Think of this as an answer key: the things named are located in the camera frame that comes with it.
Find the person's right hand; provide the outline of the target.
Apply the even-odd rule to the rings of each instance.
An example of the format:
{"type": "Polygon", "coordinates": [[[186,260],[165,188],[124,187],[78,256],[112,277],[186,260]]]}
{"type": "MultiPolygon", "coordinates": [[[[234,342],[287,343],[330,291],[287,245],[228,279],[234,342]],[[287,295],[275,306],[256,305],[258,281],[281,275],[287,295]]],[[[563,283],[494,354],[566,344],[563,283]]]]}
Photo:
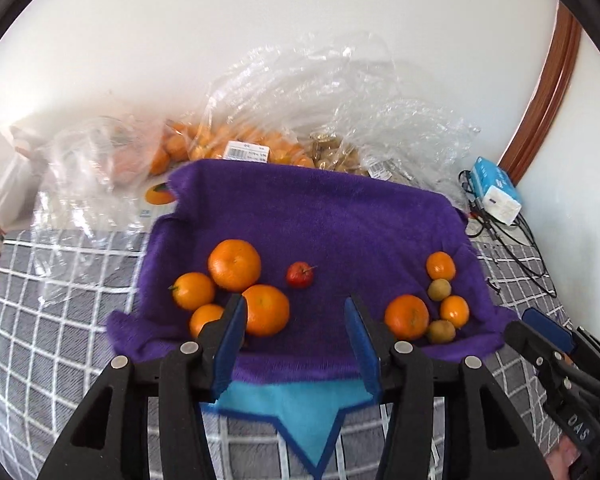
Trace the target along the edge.
{"type": "Polygon", "coordinates": [[[568,480],[569,467],[580,457],[580,451],[574,443],[563,434],[559,443],[545,457],[548,468],[554,480],[568,480]]]}

